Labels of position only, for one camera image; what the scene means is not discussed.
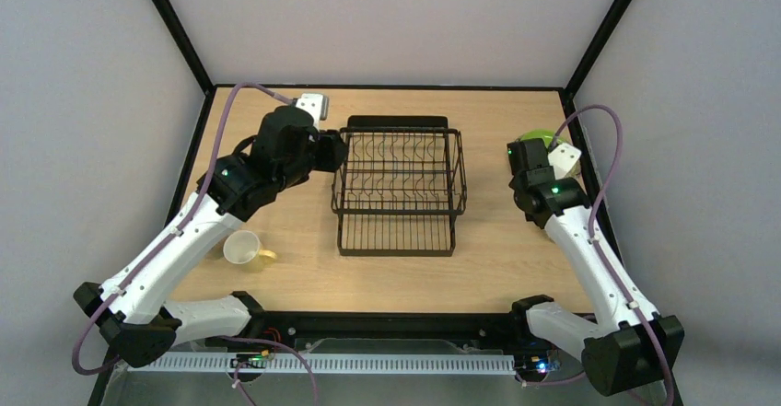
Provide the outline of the black wire dish rack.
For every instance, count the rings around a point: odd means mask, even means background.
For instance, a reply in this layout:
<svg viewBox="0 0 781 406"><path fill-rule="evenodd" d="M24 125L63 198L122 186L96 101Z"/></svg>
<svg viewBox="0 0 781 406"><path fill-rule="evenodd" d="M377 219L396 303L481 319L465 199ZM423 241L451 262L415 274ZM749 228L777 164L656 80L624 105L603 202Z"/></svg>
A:
<svg viewBox="0 0 781 406"><path fill-rule="evenodd" d="M445 116L354 115L334 175L336 245L346 257L449 257L467 203L461 133Z"/></svg>

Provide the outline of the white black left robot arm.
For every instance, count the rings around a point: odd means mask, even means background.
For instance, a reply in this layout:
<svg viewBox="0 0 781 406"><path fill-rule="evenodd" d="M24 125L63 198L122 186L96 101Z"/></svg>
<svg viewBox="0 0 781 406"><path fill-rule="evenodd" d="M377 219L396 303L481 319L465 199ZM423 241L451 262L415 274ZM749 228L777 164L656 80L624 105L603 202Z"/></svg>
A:
<svg viewBox="0 0 781 406"><path fill-rule="evenodd" d="M256 135L211 161L196 192L152 244L102 284L81 284L75 301L131 367L149 365L184 342L251 331L262 307L246 292L201 302L169 296L217 243L311 172L336 171L347 151L339 131L319 129L309 112L276 108Z"/></svg>

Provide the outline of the green plate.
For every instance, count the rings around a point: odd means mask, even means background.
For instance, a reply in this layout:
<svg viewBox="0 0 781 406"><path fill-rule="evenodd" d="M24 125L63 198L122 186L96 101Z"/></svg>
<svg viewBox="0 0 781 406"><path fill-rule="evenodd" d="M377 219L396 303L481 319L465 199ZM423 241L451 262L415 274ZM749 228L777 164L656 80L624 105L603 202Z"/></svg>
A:
<svg viewBox="0 0 781 406"><path fill-rule="evenodd" d="M556 135L554 131L545 129L531 130L517 138L518 141L527 141L532 139L541 139L548 151L550 151L552 147L559 146L560 144L570 143L570 141L563 135Z"/></svg>

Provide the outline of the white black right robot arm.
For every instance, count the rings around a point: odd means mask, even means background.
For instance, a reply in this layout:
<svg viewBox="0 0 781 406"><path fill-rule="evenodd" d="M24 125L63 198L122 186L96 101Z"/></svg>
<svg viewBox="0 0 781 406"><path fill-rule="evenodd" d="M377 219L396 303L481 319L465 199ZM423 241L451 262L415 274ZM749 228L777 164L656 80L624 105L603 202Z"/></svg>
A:
<svg viewBox="0 0 781 406"><path fill-rule="evenodd" d="M680 321L662 316L611 246L601 243L588 196L575 179L555 176L543 140L511 142L507 155L516 206L565 254L595 317L584 319L549 296L529 296L512 305L518 332L575 357L605 397L657 381L673 388L671 369L684 338Z"/></svg>

